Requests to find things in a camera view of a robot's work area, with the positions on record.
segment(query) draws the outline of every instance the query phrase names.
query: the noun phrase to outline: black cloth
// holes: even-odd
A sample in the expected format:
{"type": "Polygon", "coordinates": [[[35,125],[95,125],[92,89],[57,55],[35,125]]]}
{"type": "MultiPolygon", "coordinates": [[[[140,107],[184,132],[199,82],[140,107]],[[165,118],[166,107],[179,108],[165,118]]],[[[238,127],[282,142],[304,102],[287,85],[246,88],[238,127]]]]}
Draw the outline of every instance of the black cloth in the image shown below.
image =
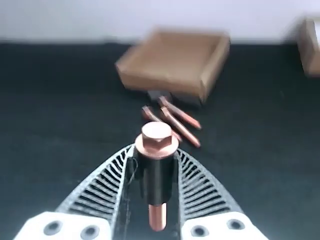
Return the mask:
{"type": "MultiPolygon", "coordinates": [[[[114,67],[127,48],[0,45],[1,239],[53,211],[140,132],[148,97],[125,90],[114,67]]],[[[193,130],[202,147],[185,140],[181,148],[222,182],[269,239],[316,240],[319,106],[320,79],[304,75],[295,45],[232,45],[206,105],[184,108],[202,124],[193,130]]],[[[131,233],[138,235],[129,232],[128,239],[175,238],[177,226],[151,232],[138,192],[131,204],[131,233]]],[[[168,222],[176,217],[170,208],[168,222]]]]}

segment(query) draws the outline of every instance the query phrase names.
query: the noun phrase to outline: copper pin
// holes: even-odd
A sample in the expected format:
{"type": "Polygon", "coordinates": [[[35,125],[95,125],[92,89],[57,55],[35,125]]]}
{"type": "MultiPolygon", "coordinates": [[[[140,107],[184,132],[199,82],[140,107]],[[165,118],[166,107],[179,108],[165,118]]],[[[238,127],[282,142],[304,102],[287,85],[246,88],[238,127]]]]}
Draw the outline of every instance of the copper pin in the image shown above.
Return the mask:
{"type": "MultiPolygon", "coordinates": [[[[142,107],[142,115],[147,120],[151,120],[154,122],[161,122],[161,123],[163,122],[160,118],[154,115],[154,113],[151,111],[150,107],[148,106],[142,107]]],[[[172,135],[174,135],[179,140],[180,143],[182,142],[181,136],[176,131],[172,130],[172,135]]]]}
{"type": "Polygon", "coordinates": [[[181,109],[177,108],[172,103],[170,103],[165,96],[159,97],[159,104],[161,107],[167,107],[171,113],[179,116],[181,119],[183,119],[185,122],[189,123],[190,125],[192,125],[196,129],[202,128],[201,124],[196,119],[194,119],[192,116],[185,113],[181,109]]]}
{"type": "Polygon", "coordinates": [[[152,230],[159,232],[167,225],[167,204],[149,205],[149,225],[152,230]]]}
{"type": "Polygon", "coordinates": [[[201,146],[199,140],[181,123],[179,122],[170,112],[169,110],[163,106],[161,107],[161,111],[164,117],[175,126],[182,135],[184,135],[194,146],[199,148],[201,146]]]}

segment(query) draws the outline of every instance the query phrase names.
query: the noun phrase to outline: cardboard box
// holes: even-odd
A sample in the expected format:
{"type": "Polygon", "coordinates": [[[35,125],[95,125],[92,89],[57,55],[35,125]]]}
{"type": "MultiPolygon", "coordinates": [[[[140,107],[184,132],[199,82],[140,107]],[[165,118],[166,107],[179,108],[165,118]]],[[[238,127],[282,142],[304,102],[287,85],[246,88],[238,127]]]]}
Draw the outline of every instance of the cardboard box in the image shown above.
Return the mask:
{"type": "Polygon", "coordinates": [[[320,76],[320,17],[307,17],[300,27],[297,45],[307,75],[320,76]]]}
{"type": "Polygon", "coordinates": [[[158,30],[115,65],[128,89],[168,91],[204,103],[229,48],[230,37],[224,33],[158,30]]]}

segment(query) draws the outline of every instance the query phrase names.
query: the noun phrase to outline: white wall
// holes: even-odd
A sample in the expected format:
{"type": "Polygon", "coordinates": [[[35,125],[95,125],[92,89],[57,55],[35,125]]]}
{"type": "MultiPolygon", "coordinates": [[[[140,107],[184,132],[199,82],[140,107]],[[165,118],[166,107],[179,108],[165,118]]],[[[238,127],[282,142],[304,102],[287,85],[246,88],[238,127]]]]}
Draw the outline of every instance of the white wall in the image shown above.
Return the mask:
{"type": "Polygon", "coordinates": [[[0,40],[126,42],[155,26],[183,26],[278,43],[317,11],[320,0],[0,0],[0,40]]]}

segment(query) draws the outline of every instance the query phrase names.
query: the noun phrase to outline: copper bolt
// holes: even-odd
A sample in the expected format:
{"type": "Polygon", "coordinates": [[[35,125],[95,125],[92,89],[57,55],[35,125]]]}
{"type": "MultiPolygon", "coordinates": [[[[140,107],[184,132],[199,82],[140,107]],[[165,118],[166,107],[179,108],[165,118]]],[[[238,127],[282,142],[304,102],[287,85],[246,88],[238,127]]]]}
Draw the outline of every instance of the copper bolt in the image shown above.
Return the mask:
{"type": "Polygon", "coordinates": [[[167,204],[149,205],[149,225],[152,230],[159,232],[167,225],[167,204]]]}
{"type": "Polygon", "coordinates": [[[163,106],[161,111],[164,117],[173,125],[175,126],[182,135],[184,135],[194,146],[199,148],[201,146],[199,140],[181,123],[179,122],[170,112],[169,110],[163,106]]]}
{"type": "MultiPolygon", "coordinates": [[[[172,156],[179,141],[172,135],[171,127],[165,122],[148,122],[135,139],[135,148],[151,161],[161,161],[172,156]]],[[[154,231],[162,231],[167,225],[167,204],[148,205],[149,225],[154,231]]]]}
{"type": "Polygon", "coordinates": [[[195,127],[196,129],[201,129],[201,124],[194,119],[192,116],[190,116],[189,114],[185,113],[184,111],[182,111],[181,109],[177,108],[175,105],[173,105],[172,103],[170,103],[165,96],[161,96],[159,97],[159,104],[161,107],[167,107],[168,110],[179,116],[181,119],[183,119],[185,122],[189,123],[190,125],[192,125],[193,127],[195,127]]]}
{"type": "MultiPolygon", "coordinates": [[[[160,118],[158,118],[152,112],[151,108],[148,107],[148,106],[143,106],[142,107],[142,115],[147,120],[151,120],[151,121],[154,121],[154,122],[161,122],[161,123],[163,122],[160,118]]],[[[172,130],[172,135],[174,135],[179,140],[180,143],[182,142],[181,136],[176,131],[172,130]]]]}

